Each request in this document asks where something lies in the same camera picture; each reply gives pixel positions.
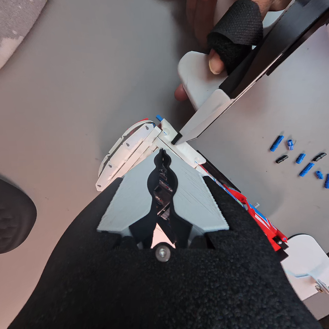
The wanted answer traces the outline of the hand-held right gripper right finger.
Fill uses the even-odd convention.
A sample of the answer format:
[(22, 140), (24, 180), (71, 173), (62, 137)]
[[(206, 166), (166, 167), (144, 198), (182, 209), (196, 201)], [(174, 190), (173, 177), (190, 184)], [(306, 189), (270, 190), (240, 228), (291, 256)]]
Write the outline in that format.
[(176, 243), (191, 243), (196, 236), (229, 230), (202, 174), (170, 150), (164, 149), (162, 154), (172, 189), (169, 220)]

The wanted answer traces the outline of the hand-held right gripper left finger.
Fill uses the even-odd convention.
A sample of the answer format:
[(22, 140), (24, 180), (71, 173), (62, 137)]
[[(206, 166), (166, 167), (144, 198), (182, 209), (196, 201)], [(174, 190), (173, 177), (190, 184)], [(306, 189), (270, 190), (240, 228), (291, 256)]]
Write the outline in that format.
[(160, 181), (163, 149), (127, 172), (105, 211), (98, 232), (131, 236), (136, 243), (152, 243), (157, 224), (154, 190)]

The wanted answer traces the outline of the person's left hand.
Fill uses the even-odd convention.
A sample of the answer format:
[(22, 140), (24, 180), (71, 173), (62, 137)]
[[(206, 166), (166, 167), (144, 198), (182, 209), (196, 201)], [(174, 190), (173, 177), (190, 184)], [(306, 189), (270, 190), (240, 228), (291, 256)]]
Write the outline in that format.
[(209, 70), (230, 74), (263, 38), (263, 20), (269, 11), (284, 10), (291, 1), (233, 1), (214, 24), (218, 1), (186, 1), (187, 21), (203, 49)]

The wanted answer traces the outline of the person's dark trousers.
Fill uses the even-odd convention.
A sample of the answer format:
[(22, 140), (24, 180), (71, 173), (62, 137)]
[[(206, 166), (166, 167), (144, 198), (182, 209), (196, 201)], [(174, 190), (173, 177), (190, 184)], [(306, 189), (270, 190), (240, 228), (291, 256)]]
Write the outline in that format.
[(20, 246), (30, 234), (37, 217), (31, 198), (7, 179), (0, 179), (0, 253)]

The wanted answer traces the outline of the grey desk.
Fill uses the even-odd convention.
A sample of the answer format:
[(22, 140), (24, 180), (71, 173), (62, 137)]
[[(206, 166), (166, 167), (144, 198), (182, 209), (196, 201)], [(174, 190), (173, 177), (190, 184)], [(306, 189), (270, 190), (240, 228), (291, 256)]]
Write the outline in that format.
[(265, 173), (270, 135), (328, 137), (328, 29), (319, 28), (190, 145), (287, 237), (305, 233), (328, 252), (328, 189), (310, 180), (289, 190)]

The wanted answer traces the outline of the person's grey mottled sweatshirt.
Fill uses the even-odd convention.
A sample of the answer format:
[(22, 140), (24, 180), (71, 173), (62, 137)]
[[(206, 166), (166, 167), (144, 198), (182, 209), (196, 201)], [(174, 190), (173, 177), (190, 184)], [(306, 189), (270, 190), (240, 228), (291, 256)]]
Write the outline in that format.
[(29, 33), (47, 0), (0, 1), (0, 68)]

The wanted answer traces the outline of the white curved plastic piece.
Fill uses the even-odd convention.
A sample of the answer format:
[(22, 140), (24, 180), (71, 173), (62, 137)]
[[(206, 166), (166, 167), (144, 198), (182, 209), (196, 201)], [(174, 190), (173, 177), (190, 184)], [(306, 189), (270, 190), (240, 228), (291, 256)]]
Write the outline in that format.
[(288, 239), (288, 257), (281, 261), (294, 291), (304, 301), (316, 293), (329, 294), (329, 258), (310, 235)]

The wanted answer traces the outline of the scattered blue connector pins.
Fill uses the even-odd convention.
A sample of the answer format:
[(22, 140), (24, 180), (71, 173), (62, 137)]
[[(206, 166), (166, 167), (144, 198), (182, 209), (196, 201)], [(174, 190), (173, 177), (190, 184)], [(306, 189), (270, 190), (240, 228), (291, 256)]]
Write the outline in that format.
[[(313, 162), (312, 159), (321, 152), (327, 155)], [(282, 163), (275, 163), (282, 155), (289, 157)], [(272, 134), (266, 156), (265, 173), (270, 175), (271, 182), (289, 190), (309, 180), (322, 189), (328, 188), (328, 137), (323, 134), (289, 134), (283, 131)]]

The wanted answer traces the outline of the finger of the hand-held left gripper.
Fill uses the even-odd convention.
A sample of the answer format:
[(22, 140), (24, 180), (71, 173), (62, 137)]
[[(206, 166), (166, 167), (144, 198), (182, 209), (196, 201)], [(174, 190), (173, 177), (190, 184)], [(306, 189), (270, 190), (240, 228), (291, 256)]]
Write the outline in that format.
[(172, 140), (179, 145), (199, 137), (231, 105), (230, 97), (221, 89), (215, 90)]

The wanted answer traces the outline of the toy brick race car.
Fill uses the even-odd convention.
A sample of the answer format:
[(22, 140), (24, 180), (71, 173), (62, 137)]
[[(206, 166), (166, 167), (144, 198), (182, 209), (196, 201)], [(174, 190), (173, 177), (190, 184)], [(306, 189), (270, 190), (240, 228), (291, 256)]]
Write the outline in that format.
[(280, 261), (286, 259), (288, 238), (251, 205), (241, 191), (199, 151), (193, 149), (187, 142), (173, 145), (171, 140), (176, 134), (175, 129), (161, 116), (158, 115), (157, 119), (158, 125), (145, 118), (123, 133), (101, 163), (96, 182), (97, 191), (105, 190), (115, 179), (123, 177), (156, 150), (168, 149), (195, 170), (214, 180), (244, 207), (263, 230)]

